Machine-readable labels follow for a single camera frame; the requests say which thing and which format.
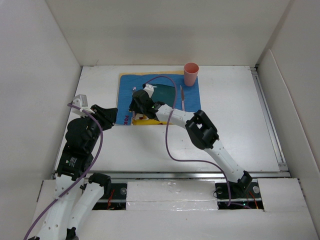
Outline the dark teal square plate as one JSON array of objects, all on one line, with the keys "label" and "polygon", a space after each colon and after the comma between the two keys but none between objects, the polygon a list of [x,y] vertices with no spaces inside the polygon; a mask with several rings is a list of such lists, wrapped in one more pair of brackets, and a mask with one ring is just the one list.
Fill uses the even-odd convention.
[{"label": "dark teal square plate", "polygon": [[164,84],[151,84],[157,86],[151,99],[153,102],[163,102],[172,107],[175,101],[176,90],[173,86]]}]

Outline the knife with pink handle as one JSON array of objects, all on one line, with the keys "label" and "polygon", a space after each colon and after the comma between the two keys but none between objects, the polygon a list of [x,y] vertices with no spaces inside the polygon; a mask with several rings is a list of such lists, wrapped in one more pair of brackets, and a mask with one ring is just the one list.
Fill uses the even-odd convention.
[{"label": "knife with pink handle", "polygon": [[181,95],[181,109],[185,111],[185,94],[182,85],[180,85],[180,95]]}]

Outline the blue Pikachu cloth placemat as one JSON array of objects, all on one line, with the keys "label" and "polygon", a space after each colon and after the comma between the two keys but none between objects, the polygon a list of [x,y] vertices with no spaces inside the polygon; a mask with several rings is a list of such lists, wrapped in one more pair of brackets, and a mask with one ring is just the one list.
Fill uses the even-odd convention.
[{"label": "blue Pikachu cloth placemat", "polygon": [[[132,90],[136,87],[136,91],[143,88],[150,79],[162,76],[154,79],[150,84],[161,84],[175,88],[175,96],[177,97],[175,108],[182,109],[181,105],[181,92],[180,85],[184,90],[184,105],[185,111],[197,112],[201,109],[201,100],[199,92],[198,81],[193,86],[186,86],[184,82],[184,73],[182,71],[163,71],[163,72],[137,72],[137,73],[121,73],[119,75],[119,87],[117,96],[117,125],[132,125],[132,112],[129,111],[129,106],[132,102]],[[159,122],[156,120],[148,119],[144,117],[137,117],[133,121],[133,125],[165,125],[165,122]]]}]

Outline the pink plastic cup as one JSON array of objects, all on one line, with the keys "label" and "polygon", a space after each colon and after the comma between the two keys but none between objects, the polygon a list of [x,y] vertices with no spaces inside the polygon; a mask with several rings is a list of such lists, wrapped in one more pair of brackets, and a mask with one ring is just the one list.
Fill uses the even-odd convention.
[{"label": "pink plastic cup", "polygon": [[199,69],[199,66],[194,62],[189,62],[184,65],[184,84],[186,86],[191,87],[195,84]]}]

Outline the fork with pink handle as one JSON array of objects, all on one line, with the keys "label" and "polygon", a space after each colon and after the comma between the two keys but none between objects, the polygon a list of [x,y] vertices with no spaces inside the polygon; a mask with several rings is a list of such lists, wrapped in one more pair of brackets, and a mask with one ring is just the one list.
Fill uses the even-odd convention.
[{"label": "fork with pink handle", "polygon": [[[133,95],[133,93],[135,93],[136,92],[136,87],[134,86],[133,88],[132,88],[132,95]],[[133,122],[134,122],[134,120],[135,120],[135,111],[132,111],[132,118],[131,118],[131,123],[133,124]]]}]

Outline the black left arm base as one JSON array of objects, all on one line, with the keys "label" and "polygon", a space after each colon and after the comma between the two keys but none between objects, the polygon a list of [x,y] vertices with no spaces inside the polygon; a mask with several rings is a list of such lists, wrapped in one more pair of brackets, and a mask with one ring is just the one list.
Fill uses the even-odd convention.
[{"label": "black left arm base", "polygon": [[105,194],[101,197],[102,200],[106,200],[112,195],[113,200],[124,200],[127,195],[127,184],[126,183],[112,183],[109,194]]}]

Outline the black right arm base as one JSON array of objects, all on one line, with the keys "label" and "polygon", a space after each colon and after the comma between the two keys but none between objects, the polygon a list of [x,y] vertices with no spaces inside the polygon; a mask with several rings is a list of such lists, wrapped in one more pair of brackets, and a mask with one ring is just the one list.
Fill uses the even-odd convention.
[{"label": "black right arm base", "polygon": [[[246,197],[261,198],[260,188],[257,182],[251,182],[246,190],[236,189],[235,186],[230,184],[230,194],[231,199],[241,199]],[[213,191],[213,196],[220,200],[228,200],[229,192],[226,182],[216,182],[215,190]]]}]

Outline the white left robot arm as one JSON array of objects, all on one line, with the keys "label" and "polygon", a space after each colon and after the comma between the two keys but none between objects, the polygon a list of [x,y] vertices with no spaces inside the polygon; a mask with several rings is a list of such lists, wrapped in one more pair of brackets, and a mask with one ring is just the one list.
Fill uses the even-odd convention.
[{"label": "white left robot arm", "polygon": [[35,227],[43,218],[34,240],[77,240],[80,228],[101,198],[112,196],[111,177],[94,173],[85,183],[85,176],[97,160],[92,154],[96,143],[103,143],[103,132],[111,129],[117,119],[117,108],[98,105],[78,107],[80,117],[69,122],[66,143],[56,170],[53,201],[32,223]]}]

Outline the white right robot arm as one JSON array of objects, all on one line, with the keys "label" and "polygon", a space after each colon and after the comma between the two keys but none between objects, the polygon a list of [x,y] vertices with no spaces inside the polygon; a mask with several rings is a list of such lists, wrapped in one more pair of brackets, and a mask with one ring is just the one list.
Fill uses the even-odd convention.
[{"label": "white right robot arm", "polygon": [[192,144],[208,153],[224,172],[232,199],[243,197],[249,192],[252,177],[231,157],[224,148],[218,130],[202,110],[187,112],[169,105],[154,102],[147,91],[138,90],[132,94],[129,106],[131,111],[147,116],[149,119],[170,123],[185,129]]}]

